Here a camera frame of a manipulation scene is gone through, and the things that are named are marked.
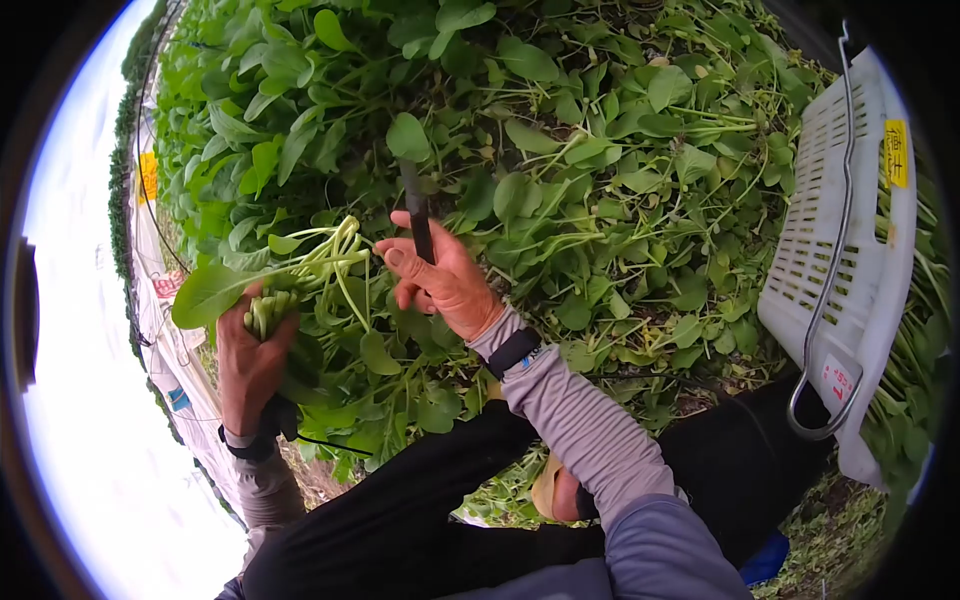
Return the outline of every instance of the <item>gray arm sleeve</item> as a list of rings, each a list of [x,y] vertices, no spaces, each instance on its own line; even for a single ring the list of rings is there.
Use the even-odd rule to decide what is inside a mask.
[[[227,444],[235,448],[244,448],[253,442],[253,436],[241,438],[226,429],[224,437],[227,438]],[[247,534],[248,550],[240,571],[242,575],[264,540],[300,519],[306,510],[303,508],[303,497],[300,495],[297,480],[280,456],[276,442],[274,453],[262,463],[234,458],[233,467],[238,475],[240,508],[243,510],[247,527],[250,528]]]
[[[508,306],[469,346],[486,360],[522,326]],[[508,369],[502,389],[510,409],[530,421],[593,494],[604,531],[642,495],[674,494],[673,471],[657,443],[619,404],[570,372],[556,346],[541,348]]]
[[[617,600],[753,598],[704,522],[676,496],[647,494],[606,531]]]

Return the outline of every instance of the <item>fingernail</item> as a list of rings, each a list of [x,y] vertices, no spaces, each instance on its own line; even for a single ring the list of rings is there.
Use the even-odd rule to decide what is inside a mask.
[[[387,250],[387,253],[383,255],[383,258],[391,267],[399,267],[403,264],[403,251],[396,248],[390,248]]]

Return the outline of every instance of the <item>white plastic crate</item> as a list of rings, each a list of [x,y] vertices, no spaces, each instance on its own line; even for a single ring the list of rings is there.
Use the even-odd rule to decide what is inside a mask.
[[[886,367],[910,287],[917,188],[906,109],[870,48],[852,61],[849,77],[854,114],[849,228],[805,372],[834,419],[853,396],[846,420],[833,434],[840,445],[840,470],[884,489],[879,466],[859,431]],[[760,321],[801,367],[804,338],[824,293],[843,220],[847,118],[842,77],[804,110],[797,188],[757,307]],[[907,187],[890,186],[891,226],[889,241],[883,244],[875,237],[875,215],[878,155],[888,119],[902,120],[906,126]],[[818,437],[812,431],[801,433]]]

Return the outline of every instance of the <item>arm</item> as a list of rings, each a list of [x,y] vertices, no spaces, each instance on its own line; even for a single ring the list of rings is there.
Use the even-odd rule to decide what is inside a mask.
[[[410,227],[405,212],[391,218]],[[489,358],[523,326],[522,319],[500,304],[456,238],[432,222],[430,232],[436,266],[417,257],[412,240],[377,244],[387,266],[401,277],[394,290],[397,305],[439,312],[471,348]],[[617,598],[750,597],[707,526],[674,494],[673,472],[657,443],[609,396],[570,372],[556,346],[508,369],[503,392],[511,409],[530,420],[594,495],[607,533],[610,574],[609,580],[596,578],[597,597],[609,588]],[[560,578],[571,568],[553,567],[547,575]],[[503,590],[545,574],[532,573]]]
[[[395,211],[394,223],[410,227],[410,215]],[[415,305],[439,312],[450,328],[484,359],[523,327],[523,320],[487,287],[467,250],[435,222],[430,224],[437,265],[417,257],[411,239],[393,238],[377,252],[401,277],[394,289],[401,309]],[[646,493],[674,492],[673,472],[660,447],[627,411],[579,374],[570,372],[556,346],[529,357],[527,367],[507,370],[503,392],[511,410],[526,417],[561,462],[592,493],[605,530],[631,502]]]
[[[487,359],[523,320],[507,308],[469,346]],[[528,419],[588,492],[609,525],[631,501],[647,493],[673,494],[673,471],[660,446],[609,396],[570,372],[557,346],[504,373],[503,394],[511,410]]]
[[[256,283],[217,321],[220,368],[220,398],[224,406],[224,437],[227,444],[245,448],[253,443],[260,413],[274,395],[283,377],[287,350],[297,333],[297,316],[290,315],[264,343],[243,325],[250,300],[260,294]],[[285,525],[300,519],[305,510],[293,472],[280,456],[276,440],[273,453],[263,461],[234,457],[238,475],[240,508],[250,532],[249,550],[241,574],[263,541]]]

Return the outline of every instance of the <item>harvesting knife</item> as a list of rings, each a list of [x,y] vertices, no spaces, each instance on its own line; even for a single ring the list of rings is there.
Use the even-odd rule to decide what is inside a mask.
[[[427,220],[426,198],[420,189],[417,165],[412,160],[398,158],[400,178],[407,197],[407,212],[410,213],[410,229],[414,233],[417,256],[431,265],[437,264],[433,256],[433,240],[430,238],[430,222]]]

